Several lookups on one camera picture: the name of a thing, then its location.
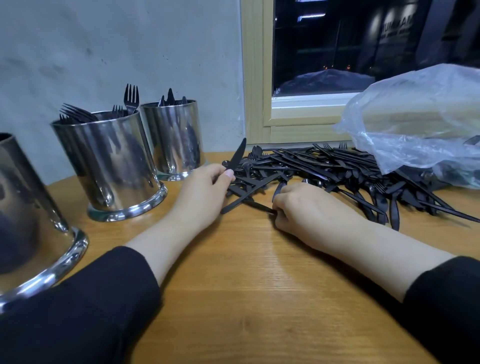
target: person's left hand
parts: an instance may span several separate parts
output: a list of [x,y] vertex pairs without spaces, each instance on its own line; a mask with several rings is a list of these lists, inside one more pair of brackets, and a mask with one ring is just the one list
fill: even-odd
[[171,215],[199,233],[218,217],[227,188],[235,180],[232,170],[209,164],[194,170],[183,182]]

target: fingernail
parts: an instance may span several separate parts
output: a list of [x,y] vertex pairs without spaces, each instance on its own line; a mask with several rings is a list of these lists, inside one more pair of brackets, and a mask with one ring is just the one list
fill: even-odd
[[229,176],[230,179],[233,178],[233,170],[226,170],[225,172],[223,172],[223,174],[225,174],[226,176]]

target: black shirt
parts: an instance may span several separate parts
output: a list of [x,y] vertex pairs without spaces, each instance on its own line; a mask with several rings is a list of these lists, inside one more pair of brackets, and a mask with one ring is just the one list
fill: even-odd
[[[121,363],[160,307],[145,258],[118,247],[0,316],[0,363]],[[409,329],[443,361],[478,362],[480,262],[456,257],[407,291]]]

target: stainless steel container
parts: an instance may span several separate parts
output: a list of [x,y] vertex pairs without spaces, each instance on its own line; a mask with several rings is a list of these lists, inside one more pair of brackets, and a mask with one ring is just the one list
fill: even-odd
[[198,108],[195,100],[184,105],[159,107],[156,102],[140,106],[147,126],[158,177],[180,181],[206,160],[200,146]]
[[86,235],[69,227],[11,134],[0,133],[0,313],[56,283]]
[[90,201],[87,213],[97,221],[120,221],[162,202],[167,188],[158,180],[140,114],[100,121],[52,123]]

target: wooden table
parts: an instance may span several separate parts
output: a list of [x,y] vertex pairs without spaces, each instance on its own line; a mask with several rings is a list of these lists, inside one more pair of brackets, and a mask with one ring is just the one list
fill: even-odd
[[[209,153],[208,160],[230,156]],[[86,215],[76,177],[52,184],[66,219],[90,240],[73,273],[159,221],[181,186],[166,185],[166,200],[152,211],[127,221],[95,222]],[[255,200],[270,205],[274,189]],[[480,191],[450,188],[438,195],[480,216]],[[405,207],[400,215],[402,233],[480,258],[479,224]],[[436,362],[391,316],[393,299],[349,267],[276,231],[266,213],[249,206],[239,206],[197,237],[171,273],[164,306],[131,363]]]

